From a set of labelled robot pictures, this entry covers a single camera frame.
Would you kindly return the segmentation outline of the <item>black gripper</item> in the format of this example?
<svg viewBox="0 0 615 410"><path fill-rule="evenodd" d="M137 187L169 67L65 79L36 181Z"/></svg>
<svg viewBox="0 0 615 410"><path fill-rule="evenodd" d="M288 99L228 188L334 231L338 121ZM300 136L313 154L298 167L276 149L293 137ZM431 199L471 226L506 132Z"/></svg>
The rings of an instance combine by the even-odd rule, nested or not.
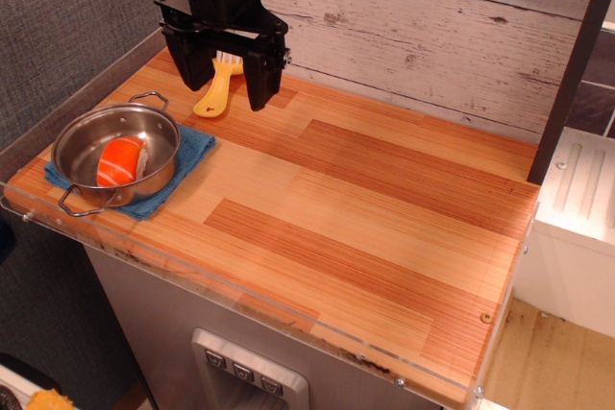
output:
<svg viewBox="0 0 615 410"><path fill-rule="evenodd" d="M201 89L213 75L214 50L244 58L244 75L252 111L265 108L280 91L282 67L289 50L288 26L262 0L154 0L160 8L163 35L184 84Z"/></svg>

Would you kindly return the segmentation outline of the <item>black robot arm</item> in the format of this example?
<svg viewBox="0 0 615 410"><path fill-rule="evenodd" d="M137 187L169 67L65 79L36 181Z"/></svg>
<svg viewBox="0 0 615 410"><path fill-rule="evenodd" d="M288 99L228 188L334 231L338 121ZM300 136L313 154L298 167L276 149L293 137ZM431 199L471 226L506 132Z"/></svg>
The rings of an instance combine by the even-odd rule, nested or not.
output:
<svg viewBox="0 0 615 410"><path fill-rule="evenodd" d="M261 0L154 0L167 48L184 83L208 91L194 106L200 117L221 115L230 80L241 75L252 110L264 109L280 90L289 62L287 24Z"/></svg>

